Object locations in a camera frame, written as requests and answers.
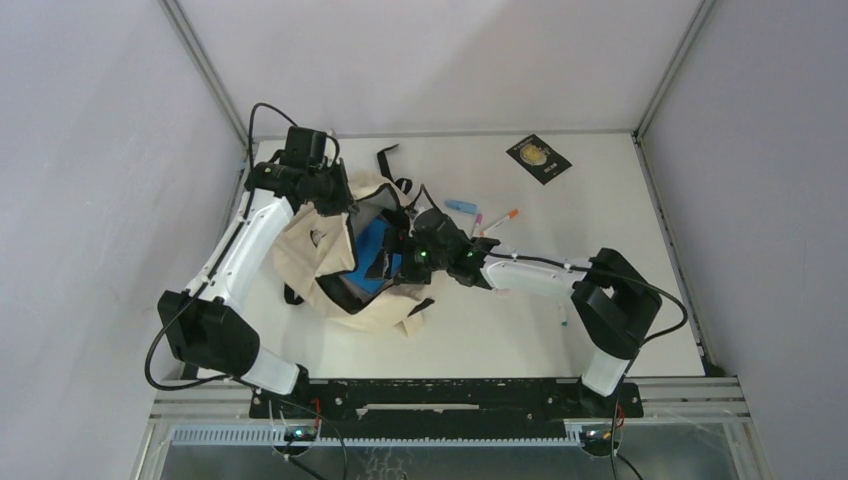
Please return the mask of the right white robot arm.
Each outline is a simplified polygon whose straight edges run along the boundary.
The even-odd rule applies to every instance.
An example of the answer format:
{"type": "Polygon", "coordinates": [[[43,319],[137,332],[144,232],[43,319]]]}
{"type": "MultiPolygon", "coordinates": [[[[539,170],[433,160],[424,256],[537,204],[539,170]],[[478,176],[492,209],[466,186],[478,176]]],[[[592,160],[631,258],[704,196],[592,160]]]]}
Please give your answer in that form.
{"type": "Polygon", "coordinates": [[[592,416],[616,405],[618,385],[662,307],[661,290],[616,250],[576,260],[521,253],[495,238],[469,237],[435,208],[404,228],[387,228],[368,275],[424,285],[438,271],[466,287],[569,300],[593,344],[577,391],[579,406],[592,416]]]}

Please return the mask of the blue notebook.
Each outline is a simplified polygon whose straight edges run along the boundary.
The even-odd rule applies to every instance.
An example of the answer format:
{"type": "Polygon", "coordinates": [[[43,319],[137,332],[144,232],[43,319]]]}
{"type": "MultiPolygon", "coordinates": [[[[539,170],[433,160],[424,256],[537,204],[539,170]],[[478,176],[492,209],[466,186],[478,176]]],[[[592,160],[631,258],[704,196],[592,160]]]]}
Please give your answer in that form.
{"type": "Polygon", "coordinates": [[[372,220],[358,234],[355,239],[355,253],[358,260],[357,268],[352,272],[341,275],[343,283],[363,303],[391,286],[393,283],[392,277],[399,270],[401,256],[394,254],[391,257],[392,262],[388,279],[382,276],[378,276],[377,278],[367,277],[368,270],[377,260],[378,254],[382,249],[383,238],[388,227],[389,224],[382,217],[378,217],[372,220]]]}

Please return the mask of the black booklet with gold emblem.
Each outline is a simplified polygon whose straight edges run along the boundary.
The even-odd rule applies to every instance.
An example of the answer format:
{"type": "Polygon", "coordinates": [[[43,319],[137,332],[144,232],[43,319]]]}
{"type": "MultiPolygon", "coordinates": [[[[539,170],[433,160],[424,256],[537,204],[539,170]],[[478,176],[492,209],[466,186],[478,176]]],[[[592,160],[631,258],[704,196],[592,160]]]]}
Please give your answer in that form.
{"type": "Polygon", "coordinates": [[[538,135],[531,134],[506,150],[540,184],[547,185],[573,164],[538,135]]]}

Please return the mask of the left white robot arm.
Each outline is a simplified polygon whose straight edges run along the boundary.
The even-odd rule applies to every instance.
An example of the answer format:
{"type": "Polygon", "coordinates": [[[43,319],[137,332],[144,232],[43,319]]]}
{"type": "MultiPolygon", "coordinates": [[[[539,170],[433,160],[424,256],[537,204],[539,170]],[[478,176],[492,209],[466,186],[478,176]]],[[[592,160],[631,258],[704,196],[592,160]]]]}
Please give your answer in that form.
{"type": "Polygon", "coordinates": [[[298,417],[313,401],[311,388],[298,381],[304,369],[263,345],[243,316],[246,298],[274,240],[301,206],[334,216],[354,200],[339,143],[323,131],[292,126],[283,148],[265,162],[250,159],[248,168],[237,212],[209,259],[184,289],[161,295],[155,339],[167,341],[186,365],[274,393],[277,408],[298,417]]]}

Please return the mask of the light blue eraser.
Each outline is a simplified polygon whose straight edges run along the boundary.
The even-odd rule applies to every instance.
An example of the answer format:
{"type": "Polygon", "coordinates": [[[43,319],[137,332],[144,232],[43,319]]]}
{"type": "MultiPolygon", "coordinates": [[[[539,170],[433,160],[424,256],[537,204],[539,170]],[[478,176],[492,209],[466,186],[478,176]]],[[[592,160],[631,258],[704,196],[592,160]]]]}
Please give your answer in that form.
{"type": "Polygon", "coordinates": [[[478,207],[474,203],[449,199],[444,202],[444,205],[454,211],[465,213],[468,215],[476,215],[478,212],[478,207]]]}

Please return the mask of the orange marker pen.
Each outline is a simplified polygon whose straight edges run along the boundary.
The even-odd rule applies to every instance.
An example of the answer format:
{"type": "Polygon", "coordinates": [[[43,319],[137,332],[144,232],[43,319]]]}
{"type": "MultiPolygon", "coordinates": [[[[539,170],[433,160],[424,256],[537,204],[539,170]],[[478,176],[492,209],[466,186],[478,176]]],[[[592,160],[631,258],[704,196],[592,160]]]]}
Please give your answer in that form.
{"type": "Polygon", "coordinates": [[[491,225],[489,225],[488,227],[484,228],[484,229],[481,231],[480,236],[481,236],[481,237],[488,237],[488,236],[491,236],[491,235],[492,235],[492,234],[493,234],[493,233],[494,233],[494,232],[495,232],[498,228],[500,228],[502,225],[506,224],[507,222],[509,222],[510,220],[512,220],[513,218],[515,218],[518,214],[519,214],[519,210],[518,210],[518,209],[513,209],[513,210],[511,210],[508,214],[506,214],[505,216],[503,216],[503,217],[499,218],[498,220],[494,221],[494,222],[493,222],[491,225]]]}

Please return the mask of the beige canvas student bag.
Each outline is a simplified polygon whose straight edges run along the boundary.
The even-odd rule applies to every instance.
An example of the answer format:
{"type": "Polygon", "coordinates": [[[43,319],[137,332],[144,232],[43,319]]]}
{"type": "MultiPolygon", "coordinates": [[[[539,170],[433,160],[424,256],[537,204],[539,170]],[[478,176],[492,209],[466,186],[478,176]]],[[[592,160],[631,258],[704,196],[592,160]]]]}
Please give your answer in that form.
{"type": "MultiPolygon", "coordinates": [[[[398,327],[412,336],[423,326],[424,310],[435,303],[432,286],[393,282],[363,303],[341,279],[357,268],[355,239],[372,220],[382,217],[389,224],[385,234],[410,225],[407,207],[412,183],[393,177],[389,151],[377,152],[378,172],[349,178],[351,212],[322,216],[312,205],[301,207],[274,240],[270,253],[288,304],[306,303],[329,320],[357,331],[375,333],[398,327]]],[[[391,257],[381,249],[367,277],[388,279],[391,257]]]]}

